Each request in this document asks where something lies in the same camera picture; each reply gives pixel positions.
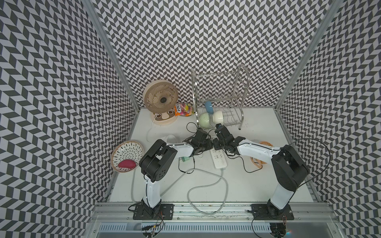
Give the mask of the white power strip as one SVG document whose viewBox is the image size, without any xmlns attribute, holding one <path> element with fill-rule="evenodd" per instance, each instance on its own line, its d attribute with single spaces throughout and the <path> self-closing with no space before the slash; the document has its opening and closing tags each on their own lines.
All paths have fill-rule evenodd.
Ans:
<svg viewBox="0 0 381 238">
<path fill-rule="evenodd" d="M 227 167 L 227 162 L 226 162 L 226 158 L 225 158 L 225 154 L 223 150 L 211 149 L 210 154 L 211 154 L 215 169 L 221 170 Z"/>
</svg>

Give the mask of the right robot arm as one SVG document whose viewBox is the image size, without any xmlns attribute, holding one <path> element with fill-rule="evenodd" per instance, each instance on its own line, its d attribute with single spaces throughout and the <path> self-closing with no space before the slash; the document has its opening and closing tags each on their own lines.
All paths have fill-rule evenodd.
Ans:
<svg viewBox="0 0 381 238">
<path fill-rule="evenodd" d="M 280 215 L 299 186 L 310 173 L 309 168 L 291 145 L 271 147 L 250 141 L 244 137 L 234 137 L 226 126 L 216 125 L 214 140 L 216 150 L 248 156 L 267 164 L 272 164 L 278 185 L 267 202 L 267 213 L 271 217 Z"/>
</svg>

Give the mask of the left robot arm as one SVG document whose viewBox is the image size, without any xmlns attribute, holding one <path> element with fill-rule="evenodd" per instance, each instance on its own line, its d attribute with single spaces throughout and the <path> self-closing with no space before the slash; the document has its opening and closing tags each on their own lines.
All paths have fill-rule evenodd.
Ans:
<svg viewBox="0 0 381 238">
<path fill-rule="evenodd" d="M 210 135 L 203 129 L 181 143 L 167 143 L 156 140 L 140 160 L 141 173 L 146 181 L 142 202 L 150 209 L 161 203 L 160 183 L 175 159 L 193 157 L 213 148 Z"/>
</svg>

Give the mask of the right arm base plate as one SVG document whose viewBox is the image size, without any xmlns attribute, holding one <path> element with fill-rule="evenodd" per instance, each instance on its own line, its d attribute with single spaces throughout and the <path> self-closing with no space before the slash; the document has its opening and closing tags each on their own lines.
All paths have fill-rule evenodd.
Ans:
<svg viewBox="0 0 381 238">
<path fill-rule="evenodd" d="M 268 206 L 268 204 L 264 203 L 251 204 L 250 212 L 255 217 L 255 220 L 292 221 L 295 219 L 290 205 L 286 205 L 283 209 L 278 209 L 275 206 Z"/>
</svg>

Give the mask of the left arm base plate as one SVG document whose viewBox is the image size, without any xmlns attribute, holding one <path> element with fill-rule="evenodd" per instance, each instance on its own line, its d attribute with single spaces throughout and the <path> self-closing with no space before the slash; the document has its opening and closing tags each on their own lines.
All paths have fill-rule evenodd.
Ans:
<svg viewBox="0 0 381 238">
<path fill-rule="evenodd" d="M 154 208 L 140 203 L 134 210 L 134 220 L 172 220 L 174 215 L 174 204 L 159 203 Z"/>
</svg>

